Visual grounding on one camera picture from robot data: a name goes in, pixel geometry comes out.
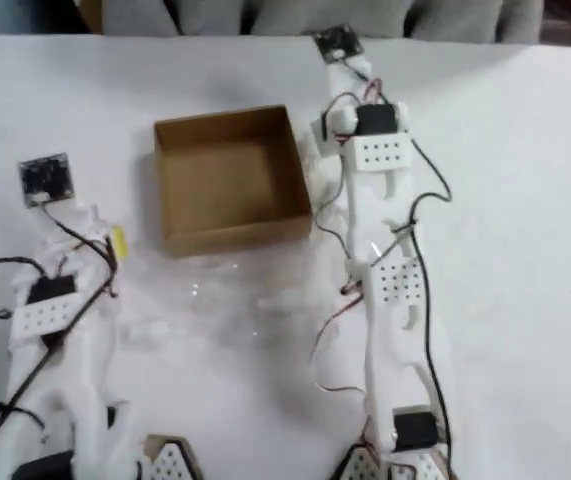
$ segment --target yellow component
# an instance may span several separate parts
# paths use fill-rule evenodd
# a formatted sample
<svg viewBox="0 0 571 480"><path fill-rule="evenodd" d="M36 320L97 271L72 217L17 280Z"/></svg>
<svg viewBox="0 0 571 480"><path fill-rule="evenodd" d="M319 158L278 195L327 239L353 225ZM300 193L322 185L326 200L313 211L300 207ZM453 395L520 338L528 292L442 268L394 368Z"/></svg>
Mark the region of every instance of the yellow component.
<svg viewBox="0 0 571 480"><path fill-rule="evenodd" d="M125 239L125 232L120 225L114 225L112 229L112 242L114 243L114 253L119 260L123 260L128 255L127 240Z"/></svg>

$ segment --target perforated bracket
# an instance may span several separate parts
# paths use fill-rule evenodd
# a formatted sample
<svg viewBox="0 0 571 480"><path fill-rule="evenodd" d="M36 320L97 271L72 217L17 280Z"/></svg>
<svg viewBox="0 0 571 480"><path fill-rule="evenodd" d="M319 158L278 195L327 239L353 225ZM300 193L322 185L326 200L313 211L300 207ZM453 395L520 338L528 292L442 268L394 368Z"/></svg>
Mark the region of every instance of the perforated bracket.
<svg viewBox="0 0 571 480"><path fill-rule="evenodd" d="M80 293L70 293L18 307L12 319L12 341L63 330L80 308L82 299Z"/></svg>
<svg viewBox="0 0 571 480"><path fill-rule="evenodd" d="M178 445L167 443L152 463L152 480L194 480Z"/></svg>
<svg viewBox="0 0 571 480"><path fill-rule="evenodd" d="M384 258L369 269L371 285L376 303L401 303L423 305L423 277L415 257L394 260Z"/></svg>
<svg viewBox="0 0 571 480"><path fill-rule="evenodd" d="M347 169L378 173L411 166L411 140L407 133L352 137L343 145Z"/></svg>
<svg viewBox="0 0 571 480"><path fill-rule="evenodd" d="M366 447L351 451L345 468L334 478L337 480L446 480L447 474L440 454L435 451L399 455L392 465L391 475L381 475L378 463Z"/></svg>

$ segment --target robotic arm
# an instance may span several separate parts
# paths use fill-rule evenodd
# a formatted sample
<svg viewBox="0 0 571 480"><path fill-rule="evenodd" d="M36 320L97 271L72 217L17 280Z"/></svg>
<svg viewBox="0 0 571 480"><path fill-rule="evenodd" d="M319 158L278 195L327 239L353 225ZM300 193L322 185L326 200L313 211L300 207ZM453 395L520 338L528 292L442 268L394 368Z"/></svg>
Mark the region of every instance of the robotic arm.
<svg viewBox="0 0 571 480"><path fill-rule="evenodd" d="M35 260L46 275L25 266L13 281L7 394L38 372L19 405L45 420L49 438L29 417L8 416L0 429L0 479L133 480L139 474L133 411L105 387L120 311L111 225L95 206L72 198L66 156L21 164L21 175L43 239Z"/></svg>
<svg viewBox="0 0 571 480"><path fill-rule="evenodd" d="M451 444L442 392L426 352L430 328L440 325L430 316L421 232L413 217L415 143L407 108L380 92L380 79L373 77L351 29L334 27L315 40L328 63L329 90L336 100L312 130L321 155L338 154L343 169L349 206L346 269L352 281L360 282L368 325L367 435L380 461L389 464L398 461L400 452ZM372 89L377 95L368 101ZM382 197L372 190L377 178L385 185ZM425 387L428 405L398 408L398 389L408 368Z"/></svg>

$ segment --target table surface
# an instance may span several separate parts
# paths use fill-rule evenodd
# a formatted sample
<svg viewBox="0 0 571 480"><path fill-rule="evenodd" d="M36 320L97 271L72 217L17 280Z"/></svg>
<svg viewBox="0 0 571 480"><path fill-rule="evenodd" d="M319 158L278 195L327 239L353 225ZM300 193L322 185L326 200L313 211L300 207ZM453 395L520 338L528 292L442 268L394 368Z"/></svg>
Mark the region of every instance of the table surface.
<svg viewBox="0 0 571 480"><path fill-rule="evenodd" d="M453 349L456 469L469 479L571 477L571 49L366 49L454 190L452 205L421 215ZM121 349L110 383L141 407L144 428L186 436L207 478L327 478L355 439L361 400L317 391L307 370L314 328L343 301L333 290L341 261L317 234L278 251L294 260L285 280L270 274L271 250L167 261L152 124L284 103L304 139L326 80L304 38L0 37L0 256L30 254L35 239L17 162L67 152L78 196L129 237L123 321L170 325L162 347ZM435 185L417 168L418 188ZM291 288L310 272L314 285ZM225 295L230 279L243 299ZM0 304L12 299L8 280L0 274ZM287 290L273 295L279 281ZM255 295L257 282L271 296ZM248 310L254 301L269 315ZM361 310L344 320L324 350L327 378L361 380L363 330ZM7 335L0 322L0 393Z"/></svg>

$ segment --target brown box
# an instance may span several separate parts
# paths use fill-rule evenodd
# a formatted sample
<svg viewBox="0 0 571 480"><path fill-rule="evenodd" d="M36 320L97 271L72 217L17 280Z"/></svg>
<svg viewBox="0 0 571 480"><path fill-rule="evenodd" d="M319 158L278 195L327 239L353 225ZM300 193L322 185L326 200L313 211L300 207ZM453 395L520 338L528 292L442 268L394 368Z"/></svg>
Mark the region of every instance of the brown box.
<svg viewBox="0 0 571 480"><path fill-rule="evenodd" d="M309 196L285 106L167 120L154 130L172 256L309 235Z"/></svg>

